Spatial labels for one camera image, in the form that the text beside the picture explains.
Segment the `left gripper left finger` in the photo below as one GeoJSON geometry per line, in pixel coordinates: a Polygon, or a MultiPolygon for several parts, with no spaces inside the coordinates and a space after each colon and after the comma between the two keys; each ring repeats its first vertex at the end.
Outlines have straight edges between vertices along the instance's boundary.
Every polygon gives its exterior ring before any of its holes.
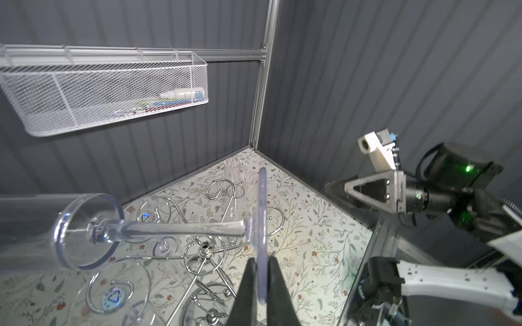
{"type": "Polygon", "coordinates": [[[241,284],[225,326],[253,326],[257,322],[257,267],[248,259],[241,284]]]}

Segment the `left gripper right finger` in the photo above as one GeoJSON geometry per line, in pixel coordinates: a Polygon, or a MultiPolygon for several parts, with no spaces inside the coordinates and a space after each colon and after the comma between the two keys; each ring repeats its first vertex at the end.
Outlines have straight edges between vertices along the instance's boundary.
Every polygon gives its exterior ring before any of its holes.
{"type": "Polygon", "coordinates": [[[276,257],[269,257],[268,268],[267,325],[301,326],[276,257]]]}

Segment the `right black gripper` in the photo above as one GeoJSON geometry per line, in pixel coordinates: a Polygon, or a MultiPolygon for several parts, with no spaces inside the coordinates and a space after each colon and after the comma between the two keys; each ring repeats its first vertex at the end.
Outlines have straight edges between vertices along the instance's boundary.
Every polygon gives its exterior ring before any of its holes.
{"type": "Polygon", "coordinates": [[[445,213],[457,202],[455,194],[408,179],[404,171],[332,181],[325,185],[325,191],[345,206],[395,214],[445,213]]]}

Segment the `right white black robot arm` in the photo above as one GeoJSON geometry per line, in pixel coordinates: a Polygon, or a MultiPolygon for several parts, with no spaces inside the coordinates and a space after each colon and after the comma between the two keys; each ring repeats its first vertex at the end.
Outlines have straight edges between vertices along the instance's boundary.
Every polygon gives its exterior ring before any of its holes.
{"type": "Polygon", "coordinates": [[[398,163],[326,192],[376,213],[342,325],[520,325],[521,209],[487,190],[502,167],[440,143],[416,172],[398,163]]]}

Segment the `floral table mat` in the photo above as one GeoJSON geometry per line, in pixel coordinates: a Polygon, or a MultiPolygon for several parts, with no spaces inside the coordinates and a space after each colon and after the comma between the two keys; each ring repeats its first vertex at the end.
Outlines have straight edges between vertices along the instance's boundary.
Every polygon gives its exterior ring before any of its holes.
{"type": "MultiPolygon", "coordinates": [[[[242,175],[265,167],[269,205],[284,211],[282,229],[269,239],[302,325],[337,325],[372,231],[252,149],[237,153],[242,175]]],[[[228,198],[209,200],[210,184],[224,175],[224,161],[162,192],[181,206],[189,222],[216,222],[228,198]]],[[[255,251],[245,245],[228,253],[222,268],[239,289],[245,264],[255,251]]],[[[183,261],[141,261],[151,281],[151,303],[167,320],[191,275],[172,276],[183,261]]],[[[55,272],[1,277],[1,325],[67,325],[73,301],[95,274],[55,272]]]]}

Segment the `items in white basket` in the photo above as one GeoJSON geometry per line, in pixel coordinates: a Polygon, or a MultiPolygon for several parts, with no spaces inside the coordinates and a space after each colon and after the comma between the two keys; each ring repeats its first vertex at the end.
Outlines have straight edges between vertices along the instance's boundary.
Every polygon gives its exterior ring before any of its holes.
{"type": "Polygon", "coordinates": [[[149,112],[170,110],[176,107],[206,103],[208,101],[204,88],[176,88],[167,92],[162,92],[157,96],[137,100],[132,105],[125,108],[116,109],[109,117],[123,118],[128,115],[146,114],[149,112]]]}

